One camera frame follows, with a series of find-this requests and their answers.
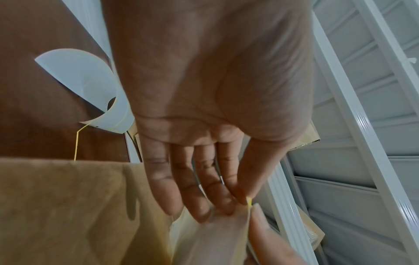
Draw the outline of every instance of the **palm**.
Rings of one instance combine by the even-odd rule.
[[[103,2],[115,62],[163,210],[199,221],[254,196],[308,124],[306,1]],[[250,135],[238,163],[243,132]],[[217,157],[222,185],[214,168]]]

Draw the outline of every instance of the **paper bag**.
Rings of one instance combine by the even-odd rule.
[[[144,166],[0,159],[0,264],[170,264]]]

